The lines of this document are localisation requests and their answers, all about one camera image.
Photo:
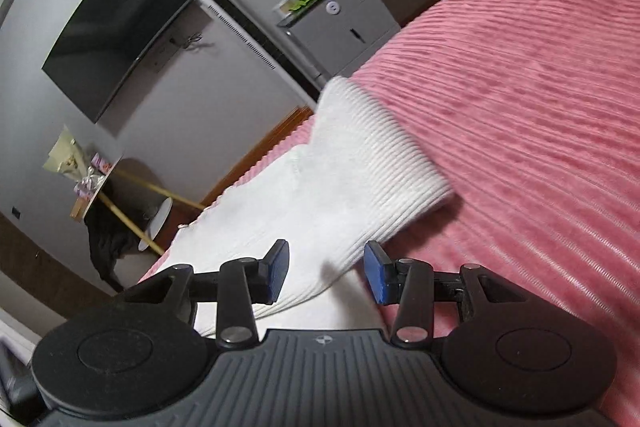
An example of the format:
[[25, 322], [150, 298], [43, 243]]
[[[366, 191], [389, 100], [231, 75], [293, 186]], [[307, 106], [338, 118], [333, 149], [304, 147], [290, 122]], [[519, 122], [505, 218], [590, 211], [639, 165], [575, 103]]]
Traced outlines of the white tower air conditioner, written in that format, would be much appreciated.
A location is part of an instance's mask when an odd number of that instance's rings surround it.
[[320, 89], [281, 50], [265, 31], [232, 0], [196, 0], [214, 22], [238, 37], [243, 46], [260, 58], [290, 87], [306, 106], [317, 108]]

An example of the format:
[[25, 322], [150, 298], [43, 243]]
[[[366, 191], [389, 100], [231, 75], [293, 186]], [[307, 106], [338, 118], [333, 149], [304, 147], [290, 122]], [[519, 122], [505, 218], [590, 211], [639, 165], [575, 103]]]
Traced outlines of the black garment on table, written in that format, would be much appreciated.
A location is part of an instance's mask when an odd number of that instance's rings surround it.
[[108, 210], [102, 202], [86, 214], [90, 260], [100, 279], [116, 293], [134, 286], [151, 268], [153, 256], [139, 251], [139, 237]]

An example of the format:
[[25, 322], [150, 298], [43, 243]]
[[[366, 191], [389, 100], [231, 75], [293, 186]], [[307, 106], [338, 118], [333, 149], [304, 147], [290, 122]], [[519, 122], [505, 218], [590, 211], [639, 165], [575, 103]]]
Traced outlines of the white knit garment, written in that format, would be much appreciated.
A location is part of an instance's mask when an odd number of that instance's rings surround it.
[[284, 239], [288, 274], [277, 302], [255, 307], [258, 332], [379, 329], [381, 314], [356, 269], [364, 245], [388, 241], [452, 194], [392, 113], [337, 77], [322, 92], [307, 142], [229, 187], [178, 231], [160, 267], [213, 272]]

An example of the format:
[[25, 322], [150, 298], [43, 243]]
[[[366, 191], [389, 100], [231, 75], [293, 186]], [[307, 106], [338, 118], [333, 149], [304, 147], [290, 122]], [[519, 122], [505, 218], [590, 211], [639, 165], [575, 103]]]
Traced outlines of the round side table yellow legs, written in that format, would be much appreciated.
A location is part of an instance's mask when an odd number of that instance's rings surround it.
[[179, 206], [202, 211], [205, 206], [134, 173], [122, 157], [109, 161], [100, 153], [89, 156], [88, 173], [74, 187], [77, 195], [70, 217], [80, 222], [99, 202], [139, 239], [139, 251], [151, 249], [158, 257], [166, 248], [157, 243], [171, 211]]

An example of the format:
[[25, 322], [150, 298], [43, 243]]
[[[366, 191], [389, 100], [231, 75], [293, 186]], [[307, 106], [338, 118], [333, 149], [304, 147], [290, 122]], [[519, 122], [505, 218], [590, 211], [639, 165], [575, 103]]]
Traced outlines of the grey drawer cabinet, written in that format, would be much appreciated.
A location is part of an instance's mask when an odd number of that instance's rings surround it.
[[314, 0], [278, 27], [321, 75], [352, 75], [400, 31], [382, 0]]

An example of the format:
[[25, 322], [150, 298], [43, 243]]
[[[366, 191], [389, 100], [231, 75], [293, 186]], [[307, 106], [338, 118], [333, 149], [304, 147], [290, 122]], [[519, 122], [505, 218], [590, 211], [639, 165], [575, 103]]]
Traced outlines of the black wall television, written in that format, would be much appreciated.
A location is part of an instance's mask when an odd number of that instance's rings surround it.
[[98, 121], [160, 35], [191, 0], [81, 0], [42, 70]]

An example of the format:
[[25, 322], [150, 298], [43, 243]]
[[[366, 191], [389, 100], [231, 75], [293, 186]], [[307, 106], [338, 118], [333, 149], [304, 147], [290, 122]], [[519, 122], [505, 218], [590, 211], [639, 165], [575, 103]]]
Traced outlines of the pink ribbed bedspread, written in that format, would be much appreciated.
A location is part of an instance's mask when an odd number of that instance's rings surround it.
[[639, 421], [639, 0], [442, 0], [355, 74], [454, 188], [386, 244], [476, 262], [591, 323]]

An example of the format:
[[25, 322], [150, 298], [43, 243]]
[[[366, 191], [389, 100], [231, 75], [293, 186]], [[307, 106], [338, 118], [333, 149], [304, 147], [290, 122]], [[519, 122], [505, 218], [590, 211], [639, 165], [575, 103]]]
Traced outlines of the cream flower bouquet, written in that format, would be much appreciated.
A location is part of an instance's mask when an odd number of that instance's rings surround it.
[[74, 192], [89, 199], [101, 190], [113, 166], [96, 150], [86, 152], [64, 126], [42, 168], [72, 180]]

